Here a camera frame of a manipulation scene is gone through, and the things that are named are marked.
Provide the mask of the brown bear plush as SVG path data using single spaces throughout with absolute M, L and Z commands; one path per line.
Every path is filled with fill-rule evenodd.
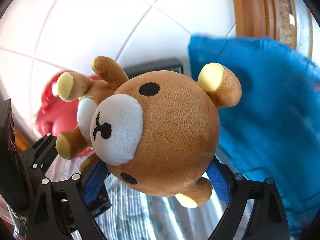
M 208 202 L 213 187 L 203 174 L 218 145 L 218 110 L 240 101 L 236 75 L 209 63 L 197 80 L 169 70 L 129 79 L 104 56 L 93 60 L 92 70 L 99 79 L 76 72 L 58 78 L 59 98 L 79 101 L 76 128 L 57 137 L 59 156 L 73 159 L 92 148 L 81 169 L 102 160 L 114 176 L 139 192 L 174 196 L 187 208 Z

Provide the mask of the red bear-shaped handbag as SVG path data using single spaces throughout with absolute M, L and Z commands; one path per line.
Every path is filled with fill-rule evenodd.
M 92 99 L 65 102 L 57 95 L 57 80 L 62 73 L 57 73 L 46 84 L 41 96 L 41 108 L 36 115 L 35 126 L 41 135 L 51 133 L 58 136 L 61 132 L 80 126 L 85 138 L 90 138 L 90 125 L 97 109 Z

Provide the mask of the blue plastic bin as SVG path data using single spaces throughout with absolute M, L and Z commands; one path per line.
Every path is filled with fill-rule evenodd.
M 291 236 L 319 212 L 319 66 L 268 37 L 192 36 L 192 77 L 217 62 L 239 79 L 242 97 L 220 115 L 220 147 L 251 180 L 272 178 Z

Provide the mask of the black framed picture box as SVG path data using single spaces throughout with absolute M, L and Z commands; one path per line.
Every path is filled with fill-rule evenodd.
M 177 58 L 150 61 L 124 68 L 124 72 L 127 74 L 129 79 L 132 79 L 147 72 L 159 70 L 169 70 L 180 74 L 184 74 L 183 64 Z

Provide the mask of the wooden door frame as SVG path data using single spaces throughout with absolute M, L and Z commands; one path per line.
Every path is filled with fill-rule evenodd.
M 278 0 L 233 0 L 237 37 L 279 39 Z

